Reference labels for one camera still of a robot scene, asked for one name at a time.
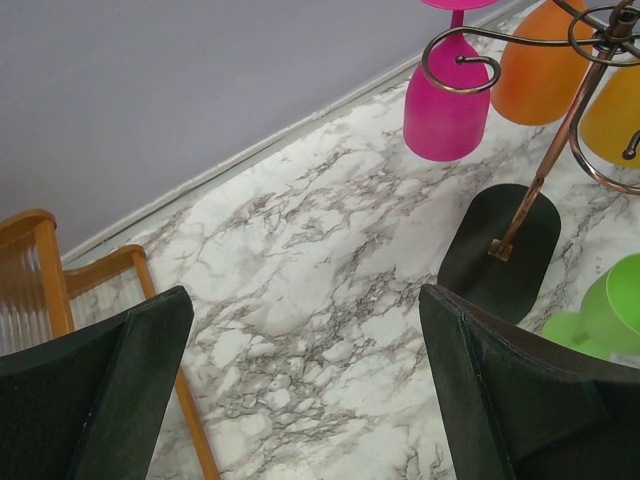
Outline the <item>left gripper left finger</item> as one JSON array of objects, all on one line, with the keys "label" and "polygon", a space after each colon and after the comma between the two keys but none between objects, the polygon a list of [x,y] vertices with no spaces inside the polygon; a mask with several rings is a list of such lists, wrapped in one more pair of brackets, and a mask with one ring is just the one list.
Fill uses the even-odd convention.
[{"label": "left gripper left finger", "polygon": [[145,478],[193,318],[175,286],[2,357],[2,478]]}]

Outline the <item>pink wine glass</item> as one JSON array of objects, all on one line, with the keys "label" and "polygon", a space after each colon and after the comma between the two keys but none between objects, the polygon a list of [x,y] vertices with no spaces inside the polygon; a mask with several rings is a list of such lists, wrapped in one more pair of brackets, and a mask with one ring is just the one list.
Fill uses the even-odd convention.
[{"label": "pink wine glass", "polygon": [[435,162],[459,160],[481,143],[490,104],[489,89],[499,63],[480,57],[461,28],[464,14],[490,1],[429,1],[452,13],[450,33],[429,42],[408,84],[403,138],[416,155]]}]

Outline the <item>orange wine glass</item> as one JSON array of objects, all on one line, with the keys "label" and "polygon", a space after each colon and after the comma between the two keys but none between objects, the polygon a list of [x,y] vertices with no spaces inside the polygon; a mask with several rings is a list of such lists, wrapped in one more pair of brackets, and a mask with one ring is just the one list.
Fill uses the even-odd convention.
[{"label": "orange wine glass", "polygon": [[[573,16],[552,1],[531,12],[514,34],[536,40],[568,39]],[[562,118],[589,62],[570,47],[505,47],[500,79],[492,89],[494,109],[520,125],[540,126]]]}]

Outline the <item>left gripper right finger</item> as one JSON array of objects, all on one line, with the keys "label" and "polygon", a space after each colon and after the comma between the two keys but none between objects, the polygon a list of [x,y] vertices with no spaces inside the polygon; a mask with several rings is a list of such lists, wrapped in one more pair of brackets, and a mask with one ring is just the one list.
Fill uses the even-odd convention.
[{"label": "left gripper right finger", "polygon": [[636,479],[639,372],[425,284],[419,312],[459,479]]}]

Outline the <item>yellow wine glass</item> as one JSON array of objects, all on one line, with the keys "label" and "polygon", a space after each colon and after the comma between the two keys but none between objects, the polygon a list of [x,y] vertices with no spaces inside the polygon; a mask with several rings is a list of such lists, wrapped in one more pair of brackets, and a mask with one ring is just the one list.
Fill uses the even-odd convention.
[{"label": "yellow wine glass", "polygon": [[639,154],[623,152],[639,130],[639,67],[621,68],[608,80],[580,122],[586,146],[601,159],[626,168],[639,168]]}]

